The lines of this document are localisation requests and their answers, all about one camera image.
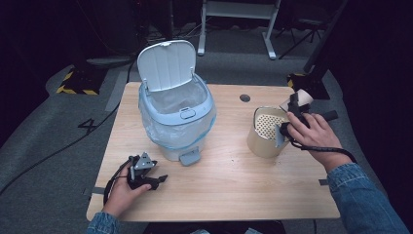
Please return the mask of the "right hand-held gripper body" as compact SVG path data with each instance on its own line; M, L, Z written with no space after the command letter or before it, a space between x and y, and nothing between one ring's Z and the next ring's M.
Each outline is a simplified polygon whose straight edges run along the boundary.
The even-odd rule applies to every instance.
M303 114L307 113L310 109L309 104L304 104L299 106L298 104L289 104L287 107L283 107L282 111L285 113L291 112L301 123L303 123L306 127L309 127L310 124L304 118ZM331 121L338 118L338 114L335 110L325 112L321 115L321 117L325 121ZM276 147L282 146L283 144L287 143L288 141L293 142L294 138L290 135L287 130L288 122L282 122L280 125L275 126L275 141Z

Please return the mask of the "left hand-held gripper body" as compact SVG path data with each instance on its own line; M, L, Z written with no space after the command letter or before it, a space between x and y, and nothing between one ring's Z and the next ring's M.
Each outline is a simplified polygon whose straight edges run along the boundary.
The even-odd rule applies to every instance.
M128 185L131 189L136 189L144 184L157 183L153 177L148 177L147 174L157 164L156 161L152 161L148 154L144 152L141 156L130 156L129 160L131 166L128 170Z

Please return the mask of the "white perforated strainer insert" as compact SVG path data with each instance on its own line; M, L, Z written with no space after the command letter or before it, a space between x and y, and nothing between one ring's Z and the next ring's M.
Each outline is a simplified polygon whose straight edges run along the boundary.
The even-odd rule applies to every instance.
M253 127L260 137L273 140L276 145L285 142L282 125L287 122L286 113L276 107L261 106L254 112Z

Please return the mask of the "beige container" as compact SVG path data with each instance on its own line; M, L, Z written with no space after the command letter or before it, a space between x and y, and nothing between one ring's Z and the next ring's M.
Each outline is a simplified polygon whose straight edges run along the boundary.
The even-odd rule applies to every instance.
M248 148L255 155L263 158L277 157L287 145L287 143L285 143L282 146L276 147L276 143L273 140L267 140L259 136L254 130L253 121L246 142Z

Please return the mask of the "white and blue pedal bin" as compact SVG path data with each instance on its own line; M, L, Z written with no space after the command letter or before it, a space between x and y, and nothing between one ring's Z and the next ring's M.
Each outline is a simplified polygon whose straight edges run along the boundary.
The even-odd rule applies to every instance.
M216 108L206 82L195 72L193 45L174 40L149 46L139 54L137 68L146 134L167 159L184 166L199 162Z

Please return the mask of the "person's right hand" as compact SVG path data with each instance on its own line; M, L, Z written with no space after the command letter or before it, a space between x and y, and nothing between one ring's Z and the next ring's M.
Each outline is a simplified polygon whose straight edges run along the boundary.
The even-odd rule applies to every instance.
M322 116L304 113L303 117L308 126L303 124L293 113L287 113L289 120L287 130L299 143L316 147L342 147L340 140ZM310 154L324 166L328 173L341 165L352 162L348 156L337 152L311 151Z

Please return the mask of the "person's left hand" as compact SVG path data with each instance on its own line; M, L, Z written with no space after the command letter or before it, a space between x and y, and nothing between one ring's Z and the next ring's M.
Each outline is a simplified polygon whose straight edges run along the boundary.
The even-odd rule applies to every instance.
M127 180L128 169L124 168L120 172L120 177L116 179L111 193L102 211L114 217L119 217L134 202L134 200L151 189L150 184L143 184L136 189L131 189Z

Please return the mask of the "black stand with striped base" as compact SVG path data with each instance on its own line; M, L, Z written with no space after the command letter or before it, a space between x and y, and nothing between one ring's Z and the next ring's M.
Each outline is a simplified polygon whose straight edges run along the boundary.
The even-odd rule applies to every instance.
M56 92L58 94L98 95L108 69L87 62L78 49L70 49L68 57L73 66L64 76Z
M348 0L339 0L340 5L333 13L328 13L326 9L309 4L296 4L293 7L293 24L306 25L310 32L288 49L284 55L295 49L300 43L310 35L315 34L321 29L325 29L323 37L320 39L316 49L308 59L303 70L304 73L291 73L286 77L287 85L294 91L303 89L315 99L329 99L329 94L322 82L328 66L336 52L331 35L333 29L341 17Z

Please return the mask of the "translucent bin liner bag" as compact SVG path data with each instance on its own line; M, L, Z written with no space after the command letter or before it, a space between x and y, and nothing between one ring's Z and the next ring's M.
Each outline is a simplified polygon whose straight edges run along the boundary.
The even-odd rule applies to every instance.
M141 85L138 107L148 137L169 150L198 143L216 119L215 104L203 80L159 92Z

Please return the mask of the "black tripod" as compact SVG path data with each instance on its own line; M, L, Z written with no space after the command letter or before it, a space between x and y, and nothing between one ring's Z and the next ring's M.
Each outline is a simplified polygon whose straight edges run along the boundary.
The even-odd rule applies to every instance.
M321 39L319 32L321 30L326 30L328 25L328 17L313 14L295 14L288 22L284 24L281 31L277 34L277 36L281 36L285 31L289 31L293 42L292 46L279 56L279 59L283 59L306 39L313 41L315 36L318 36L318 38ZM296 39L294 35L295 30L304 31L305 35L303 35L300 39Z

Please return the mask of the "grey floor tape strip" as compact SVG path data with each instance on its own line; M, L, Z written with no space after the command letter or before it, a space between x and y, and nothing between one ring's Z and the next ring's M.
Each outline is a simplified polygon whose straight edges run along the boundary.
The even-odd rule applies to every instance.
M124 88L128 83L129 74L127 71L121 71L116 79L115 85L113 87L112 93L109 97L109 100L106 103L105 110L113 111L116 106L121 101Z

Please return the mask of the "white desk frame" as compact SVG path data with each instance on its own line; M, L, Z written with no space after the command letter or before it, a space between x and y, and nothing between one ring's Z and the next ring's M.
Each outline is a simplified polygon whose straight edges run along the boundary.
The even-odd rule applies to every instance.
M207 17L241 18L253 20L267 20L267 30L262 33L269 59L276 59L277 54L271 42L271 35L280 8L281 0L272 4L225 2L216 0L203 0L201 11L201 34L199 38L199 56L206 52L206 26Z

